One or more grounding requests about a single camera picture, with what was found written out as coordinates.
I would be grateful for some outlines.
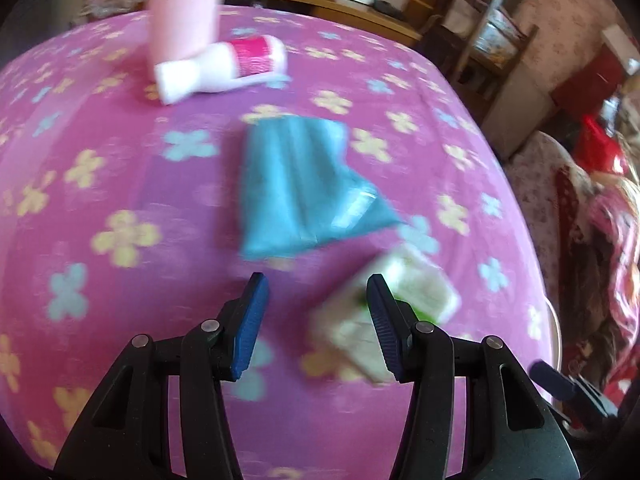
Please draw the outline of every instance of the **table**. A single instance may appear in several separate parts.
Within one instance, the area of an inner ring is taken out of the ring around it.
[[[288,0],[312,6],[311,15],[335,23],[349,25],[388,40],[413,46],[422,35],[411,25],[377,12],[353,0]]]
[[[147,79],[146,19],[76,28],[0,75],[0,410],[36,459],[54,462],[132,336],[184,334],[258,270],[270,279],[271,303],[251,367],[225,385],[245,478],[388,478],[410,386],[375,388],[338,367],[314,348],[308,319],[402,238],[460,292],[450,335],[495,333],[525,367],[550,360],[524,220],[480,131],[430,62],[345,25],[223,7],[222,39],[280,37],[289,79],[163,107]],[[406,225],[295,259],[242,261],[243,139],[248,124],[283,113],[345,122],[347,163]],[[451,471],[462,460],[459,393]],[[173,424],[176,416],[173,406]],[[172,454],[180,471],[175,445]]]

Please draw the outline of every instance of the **blue towel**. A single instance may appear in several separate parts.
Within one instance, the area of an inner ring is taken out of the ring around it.
[[[241,181],[241,254],[294,256],[400,220],[344,163],[347,127],[325,119],[264,119],[249,132]]]

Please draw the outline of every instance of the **pink label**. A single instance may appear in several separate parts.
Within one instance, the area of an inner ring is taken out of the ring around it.
[[[229,44],[236,51],[240,77],[273,71],[269,43],[264,36],[232,40]]]

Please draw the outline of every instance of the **metal screw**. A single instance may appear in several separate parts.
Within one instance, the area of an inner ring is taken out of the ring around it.
[[[491,348],[495,349],[495,350],[499,350],[500,348],[502,348],[504,346],[504,343],[502,342],[502,339],[500,339],[498,336],[495,335],[491,335],[486,339],[486,343],[487,346],[490,346]]]
[[[138,334],[131,340],[131,344],[136,348],[142,348],[146,346],[147,343],[149,343],[149,337],[145,334]]]
[[[203,332],[215,332],[220,328],[220,322],[217,319],[207,319],[202,322],[200,328]]]
[[[418,321],[415,324],[415,329],[422,334],[430,334],[434,330],[434,326],[428,321]]]

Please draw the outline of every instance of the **floral wallpaper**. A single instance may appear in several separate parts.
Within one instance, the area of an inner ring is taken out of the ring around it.
[[[522,0],[514,18],[523,30],[540,31],[524,62],[551,91],[587,65],[600,49],[600,31],[624,19],[611,0]]]

